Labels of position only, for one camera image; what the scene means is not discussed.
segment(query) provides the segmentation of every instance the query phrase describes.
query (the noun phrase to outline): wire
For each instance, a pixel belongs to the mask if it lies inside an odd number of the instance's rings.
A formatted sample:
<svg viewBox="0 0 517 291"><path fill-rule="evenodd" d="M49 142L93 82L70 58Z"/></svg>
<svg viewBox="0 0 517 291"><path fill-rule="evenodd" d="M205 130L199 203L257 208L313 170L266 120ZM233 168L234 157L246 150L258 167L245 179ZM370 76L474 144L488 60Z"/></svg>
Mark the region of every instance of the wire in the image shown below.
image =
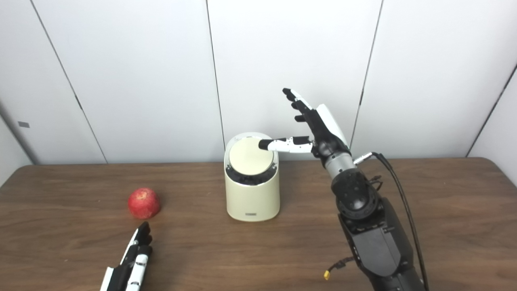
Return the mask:
<svg viewBox="0 0 517 291"><path fill-rule="evenodd" d="M409 204L407 203L406 194L404 193L404 189L402 189L402 185L400 184L399 178L397 177L397 174L395 174L395 171L393 170L391 164L388 162L388 160L379 153L372 152L372 155L374 155L383 165L388 169L389 173L395 180L395 184L397 185L397 188L399 189L400 197L402 198L402 203L404 204L404 208L406 209L407 218L409 219L409 225L411 227L411 233L413 234L413 239L415 240L415 248L417 251L418 261L420 262L420 271L422 271L422 278L423 278L423 285L424 288L429 291L429 283L427 279L427 272L425 271L425 265L423 262L422 257L422 250L420 248L420 242L418 241L418 235L417 230L415 227L415 222L413 221L413 216L411 215L411 210L409 209Z"/></svg>

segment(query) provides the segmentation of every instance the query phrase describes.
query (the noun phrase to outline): robotic hand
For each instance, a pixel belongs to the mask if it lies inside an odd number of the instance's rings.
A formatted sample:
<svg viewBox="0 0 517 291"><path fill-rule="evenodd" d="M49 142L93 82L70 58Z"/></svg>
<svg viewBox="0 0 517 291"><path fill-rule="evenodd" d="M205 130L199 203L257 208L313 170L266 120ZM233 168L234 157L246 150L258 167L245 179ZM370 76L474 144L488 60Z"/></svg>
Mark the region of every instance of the robotic hand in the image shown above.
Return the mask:
<svg viewBox="0 0 517 291"><path fill-rule="evenodd" d="M283 89L283 93L292 102L291 106L301 113L295 120L307 122L314 140L309 140L308 136L264 139L258 147L269 151L312 153L322 161L332 179L339 221L354 259L375 291L426 290L427 284L425 288L413 266L413 249L393 207L387 198L379 195L372 180L356 167L372 155L379 159L384 157L369 153L353 161L343 133L324 104L312 109L295 91ZM344 267L347 261L336 263L325 273L325 278L328 279L332 268Z"/></svg>

